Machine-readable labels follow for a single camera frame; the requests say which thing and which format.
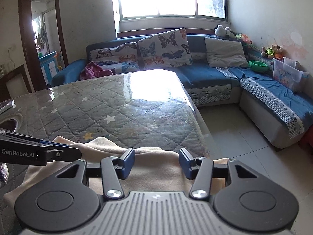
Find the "cream fleece garment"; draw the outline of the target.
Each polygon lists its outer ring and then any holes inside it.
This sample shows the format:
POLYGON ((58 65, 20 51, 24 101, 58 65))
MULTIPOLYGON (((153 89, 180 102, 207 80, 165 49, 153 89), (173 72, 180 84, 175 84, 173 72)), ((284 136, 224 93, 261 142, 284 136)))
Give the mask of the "cream fleece garment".
MULTIPOLYGON (((98 137, 88 143, 75 143, 57 136, 56 143, 68 144, 82 152, 82 158, 89 163, 98 163, 109 156, 120 157, 126 151, 105 137, 98 137)), ((53 161, 44 167, 30 166, 23 183, 4 195, 4 201, 13 207, 17 198, 27 189, 67 166, 66 162, 53 161)), ((127 179, 121 182, 125 193, 129 191, 184 191, 189 192, 192 181, 186 179, 179 165, 176 152, 165 151, 159 147, 140 147, 135 149, 135 162, 127 179)))

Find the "quilted star tablecloth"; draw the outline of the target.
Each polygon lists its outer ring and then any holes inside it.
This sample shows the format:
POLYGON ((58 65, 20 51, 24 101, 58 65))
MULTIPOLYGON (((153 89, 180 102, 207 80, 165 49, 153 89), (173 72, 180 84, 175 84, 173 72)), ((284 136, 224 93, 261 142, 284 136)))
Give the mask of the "quilted star tablecloth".
POLYGON ((210 155, 196 109, 176 73, 151 70, 77 81, 15 98, 1 121, 18 133, 75 143, 105 137, 120 147, 210 155))

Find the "light blue cabinet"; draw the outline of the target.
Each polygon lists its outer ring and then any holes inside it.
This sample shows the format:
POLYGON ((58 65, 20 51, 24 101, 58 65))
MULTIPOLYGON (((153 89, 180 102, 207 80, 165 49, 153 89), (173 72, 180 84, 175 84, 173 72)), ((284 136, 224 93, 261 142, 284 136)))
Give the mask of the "light blue cabinet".
POLYGON ((39 58, 40 67, 45 83, 51 84, 52 78, 58 73, 57 52, 51 52, 39 58))

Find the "pink cloth on sofa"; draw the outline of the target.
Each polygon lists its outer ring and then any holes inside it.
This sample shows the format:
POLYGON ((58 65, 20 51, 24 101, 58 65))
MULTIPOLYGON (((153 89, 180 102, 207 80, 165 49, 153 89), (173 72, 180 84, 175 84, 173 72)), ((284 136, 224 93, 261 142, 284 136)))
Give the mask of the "pink cloth on sofa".
POLYGON ((81 71, 79 80, 83 81, 111 75, 113 75, 112 70, 103 69, 101 66, 92 61, 81 71))

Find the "blue corner sofa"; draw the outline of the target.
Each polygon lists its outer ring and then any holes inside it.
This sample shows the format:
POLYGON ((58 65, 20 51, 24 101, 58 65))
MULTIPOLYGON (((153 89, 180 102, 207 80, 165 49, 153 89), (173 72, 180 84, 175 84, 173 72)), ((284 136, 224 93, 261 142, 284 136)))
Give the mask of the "blue corner sofa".
POLYGON ((251 69, 216 69, 203 59, 169 67, 197 107, 238 103, 267 140, 284 149, 312 139, 312 99, 251 69))

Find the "small butterfly print pillow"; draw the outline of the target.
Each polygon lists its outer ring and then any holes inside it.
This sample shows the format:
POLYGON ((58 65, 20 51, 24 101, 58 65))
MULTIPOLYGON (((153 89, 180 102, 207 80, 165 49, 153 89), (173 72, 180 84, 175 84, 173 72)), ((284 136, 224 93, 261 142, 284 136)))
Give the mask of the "small butterfly print pillow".
POLYGON ((95 62, 103 70, 113 74, 140 71, 137 56, 137 43, 127 42, 117 47, 94 49, 89 52, 89 61, 95 62))

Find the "green plastic bowl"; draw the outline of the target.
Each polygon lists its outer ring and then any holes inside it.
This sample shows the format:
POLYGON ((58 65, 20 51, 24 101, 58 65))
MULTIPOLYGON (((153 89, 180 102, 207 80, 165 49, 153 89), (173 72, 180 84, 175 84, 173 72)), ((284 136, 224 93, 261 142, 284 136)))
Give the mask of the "green plastic bowl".
POLYGON ((252 71, 257 73, 265 73, 269 69, 266 63, 260 61, 249 61, 249 67, 252 71))

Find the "grey plain pillow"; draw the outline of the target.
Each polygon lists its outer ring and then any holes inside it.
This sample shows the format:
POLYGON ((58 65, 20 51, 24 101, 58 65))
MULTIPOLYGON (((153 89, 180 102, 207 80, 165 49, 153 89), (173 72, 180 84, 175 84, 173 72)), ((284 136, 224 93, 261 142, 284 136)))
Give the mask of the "grey plain pillow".
POLYGON ((241 42, 210 37, 204 40, 210 67, 248 67, 241 42))

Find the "large butterfly print pillow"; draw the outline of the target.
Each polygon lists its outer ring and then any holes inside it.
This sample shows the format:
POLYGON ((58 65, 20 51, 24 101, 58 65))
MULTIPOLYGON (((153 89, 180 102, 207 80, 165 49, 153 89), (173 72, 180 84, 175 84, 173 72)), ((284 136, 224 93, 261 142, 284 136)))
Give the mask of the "large butterfly print pillow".
POLYGON ((137 44, 145 70, 192 65, 185 28, 155 34, 137 44))

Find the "clear plastic storage box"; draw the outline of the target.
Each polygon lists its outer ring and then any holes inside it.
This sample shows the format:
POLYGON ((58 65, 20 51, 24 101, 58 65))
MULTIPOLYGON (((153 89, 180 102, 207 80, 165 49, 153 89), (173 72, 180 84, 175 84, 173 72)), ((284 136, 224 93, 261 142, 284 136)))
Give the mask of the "clear plastic storage box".
POLYGON ((302 92, 309 73, 274 59, 273 78, 293 92, 302 92))

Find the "brown green plush toys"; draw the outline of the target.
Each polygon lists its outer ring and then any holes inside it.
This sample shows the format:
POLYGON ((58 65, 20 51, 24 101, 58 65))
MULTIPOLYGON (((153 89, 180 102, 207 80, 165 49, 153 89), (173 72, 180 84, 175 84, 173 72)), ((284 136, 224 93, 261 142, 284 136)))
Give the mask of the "brown green plush toys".
POLYGON ((270 60, 277 59, 282 61, 283 60, 283 47, 279 45, 271 45, 271 47, 262 47, 261 49, 261 56, 268 58, 270 60))

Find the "white black plush toy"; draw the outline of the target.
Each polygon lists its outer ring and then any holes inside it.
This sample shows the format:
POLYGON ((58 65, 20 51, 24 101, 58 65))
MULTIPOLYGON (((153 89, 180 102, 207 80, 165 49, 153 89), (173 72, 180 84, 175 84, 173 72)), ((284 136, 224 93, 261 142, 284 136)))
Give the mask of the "white black plush toy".
POLYGON ((217 37, 224 37, 224 38, 236 37, 236 33, 234 31, 232 31, 229 27, 224 28, 220 24, 214 28, 214 32, 217 37))

